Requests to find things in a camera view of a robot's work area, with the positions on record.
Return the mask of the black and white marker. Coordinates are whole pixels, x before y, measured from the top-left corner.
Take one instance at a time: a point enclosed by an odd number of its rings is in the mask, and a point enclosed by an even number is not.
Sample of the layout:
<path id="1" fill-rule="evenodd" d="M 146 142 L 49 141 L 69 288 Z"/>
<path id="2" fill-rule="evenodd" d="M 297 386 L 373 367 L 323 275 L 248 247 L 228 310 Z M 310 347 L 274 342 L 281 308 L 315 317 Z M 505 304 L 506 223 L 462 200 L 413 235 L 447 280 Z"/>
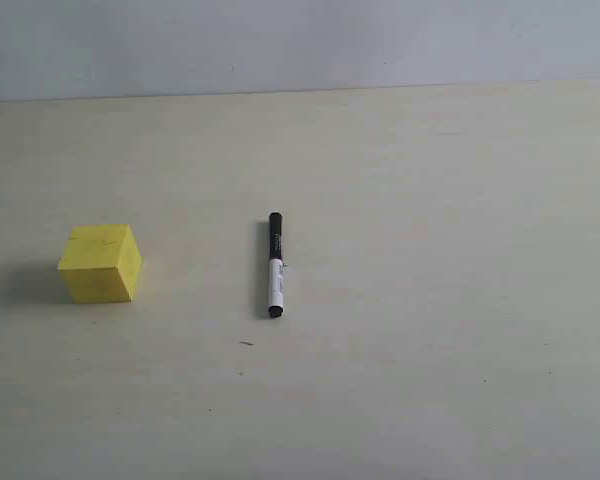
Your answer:
<path id="1" fill-rule="evenodd" d="M 269 214 L 269 317 L 279 318 L 284 312 L 284 261 L 282 242 L 283 216 L 279 212 Z"/>

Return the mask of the yellow foam cube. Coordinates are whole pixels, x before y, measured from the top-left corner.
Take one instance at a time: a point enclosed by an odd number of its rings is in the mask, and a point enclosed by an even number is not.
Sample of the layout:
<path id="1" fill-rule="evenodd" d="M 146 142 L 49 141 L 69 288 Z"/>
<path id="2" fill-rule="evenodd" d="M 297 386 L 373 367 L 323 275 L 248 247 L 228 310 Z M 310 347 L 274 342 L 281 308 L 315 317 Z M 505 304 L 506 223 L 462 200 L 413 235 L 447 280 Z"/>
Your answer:
<path id="1" fill-rule="evenodd" d="M 57 270 L 77 304 L 131 302 L 142 257 L 128 224 L 76 226 Z"/>

